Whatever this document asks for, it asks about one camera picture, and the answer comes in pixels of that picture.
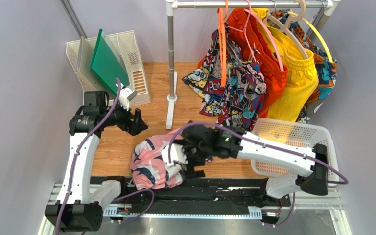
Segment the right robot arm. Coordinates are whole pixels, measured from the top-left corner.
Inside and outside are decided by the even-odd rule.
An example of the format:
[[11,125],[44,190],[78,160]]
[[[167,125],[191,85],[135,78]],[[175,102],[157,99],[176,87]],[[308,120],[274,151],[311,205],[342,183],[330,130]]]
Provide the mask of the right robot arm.
[[263,198],[281,199],[298,191],[316,196],[328,194],[328,149],[325,145],[296,147],[259,137],[249,131],[191,122],[171,138],[168,165],[187,165],[209,156],[221,159],[249,159],[288,169],[288,173],[271,177],[261,185]]

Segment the pink shark print shorts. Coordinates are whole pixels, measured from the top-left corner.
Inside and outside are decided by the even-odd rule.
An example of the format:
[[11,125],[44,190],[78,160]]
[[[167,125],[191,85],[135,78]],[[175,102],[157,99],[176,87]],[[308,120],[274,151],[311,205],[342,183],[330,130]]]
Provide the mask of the pink shark print shorts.
[[191,175],[180,165],[168,167],[165,164],[168,156],[162,155],[177,131],[174,129],[167,134],[148,137],[136,145],[129,167],[137,190],[173,188]]

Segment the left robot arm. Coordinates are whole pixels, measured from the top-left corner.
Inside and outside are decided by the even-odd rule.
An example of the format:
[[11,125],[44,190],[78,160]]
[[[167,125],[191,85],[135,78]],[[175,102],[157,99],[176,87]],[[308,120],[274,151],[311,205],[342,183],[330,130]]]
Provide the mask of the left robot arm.
[[148,128],[140,109],[131,111],[130,101],[136,95],[130,88],[122,88],[109,106],[106,91],[84,93],[84,104],[69,121],[70,153],[62,187],[55,203],[45,208],[55,234],[98,231],[105,209],[120,196],[124,178],[114,176],[90,193],[91,170],[106,127],[116,126],[132,136]]

